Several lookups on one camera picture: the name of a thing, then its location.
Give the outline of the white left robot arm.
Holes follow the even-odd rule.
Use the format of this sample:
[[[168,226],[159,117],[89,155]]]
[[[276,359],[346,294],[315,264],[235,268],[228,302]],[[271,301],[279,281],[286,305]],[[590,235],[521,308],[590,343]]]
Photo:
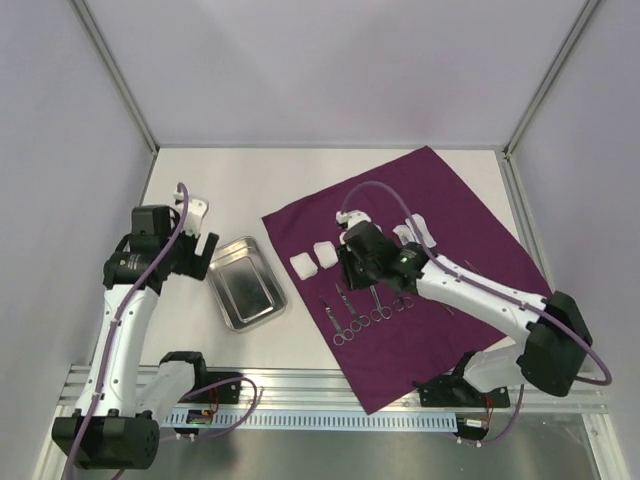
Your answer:
[[[64,472],[75,469],[147,469],[161,423],[184,397],[203,398],[210,378],[201,353],[166,354],[153,378],[137,387],[147,328],[164,282],[172,275],[202,281],[219,240],[202,239],[208,202],[177,196],[174,205],[133,209],[131,230],[103,267],[103,320],[89,376],[69,416],[54,420],[52,439],[65,453]]]

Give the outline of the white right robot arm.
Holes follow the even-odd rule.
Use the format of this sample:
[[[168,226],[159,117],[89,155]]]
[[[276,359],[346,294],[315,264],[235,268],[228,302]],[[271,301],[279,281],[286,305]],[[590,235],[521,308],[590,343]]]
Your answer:
[[[524,383],[551,396],[568,395],[593,343],[571,296],[509,288],[416,242],[400,246],[369,220],[342,226],[341,264],[349,289],[380,283],[453,307],[512,340],[508,347],[463,356],[449,376],[456,401],[472,405],[486,392]]]

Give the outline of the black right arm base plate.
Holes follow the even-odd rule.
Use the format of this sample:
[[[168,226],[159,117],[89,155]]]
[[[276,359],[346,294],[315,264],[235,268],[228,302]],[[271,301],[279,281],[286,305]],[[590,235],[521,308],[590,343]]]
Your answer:
[[[463,379],[463,370],[476,351],[466,352],[453,370],[432,380],[413,381],[420,404],[427,408],[509,408],[509,394],[505,387],[498,387],[488,393],[480,392]]]

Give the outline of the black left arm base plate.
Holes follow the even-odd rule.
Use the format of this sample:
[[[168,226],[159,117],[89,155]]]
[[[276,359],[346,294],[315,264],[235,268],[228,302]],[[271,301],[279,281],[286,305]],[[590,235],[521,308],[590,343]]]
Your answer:
[[[253,394],[253,388],[235,371],[208,371],[196,377],[194,387],[179,403],[238,405],[240,394]]]

